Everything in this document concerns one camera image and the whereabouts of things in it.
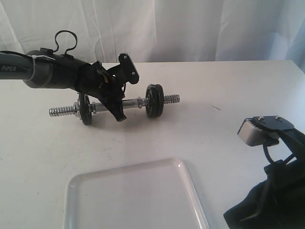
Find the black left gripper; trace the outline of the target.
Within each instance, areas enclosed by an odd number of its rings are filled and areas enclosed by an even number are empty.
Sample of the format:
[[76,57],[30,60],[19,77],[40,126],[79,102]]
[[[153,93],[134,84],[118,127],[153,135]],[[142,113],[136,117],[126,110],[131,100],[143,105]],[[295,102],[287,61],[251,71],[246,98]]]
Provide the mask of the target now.
[[120,122],[126,119],[122,106],[125,85],[126,78],[121,73],[107,70],[100,61],[96,61],[80,69],[76,90],[97,98]]

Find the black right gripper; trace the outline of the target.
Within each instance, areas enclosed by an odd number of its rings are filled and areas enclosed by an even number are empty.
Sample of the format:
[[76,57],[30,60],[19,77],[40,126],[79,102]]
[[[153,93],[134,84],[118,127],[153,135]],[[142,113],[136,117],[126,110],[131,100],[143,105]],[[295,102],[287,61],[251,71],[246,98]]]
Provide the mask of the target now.
[[265,168],[267,179],[224,213],[231,229],[303,229],[305,162],[279,160]]

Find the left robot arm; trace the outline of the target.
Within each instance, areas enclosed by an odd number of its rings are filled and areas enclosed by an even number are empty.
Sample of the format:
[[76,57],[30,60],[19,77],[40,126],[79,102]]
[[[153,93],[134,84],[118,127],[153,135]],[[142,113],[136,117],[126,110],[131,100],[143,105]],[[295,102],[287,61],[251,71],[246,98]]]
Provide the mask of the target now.
[[70,55],[32,51],[25,55],[13,51],[0,53],[0,78],[22,80],[34,89],[72,89],[97,98],[118,122],[126,119],[123,112],[122,84],[100,61],[88,63]]

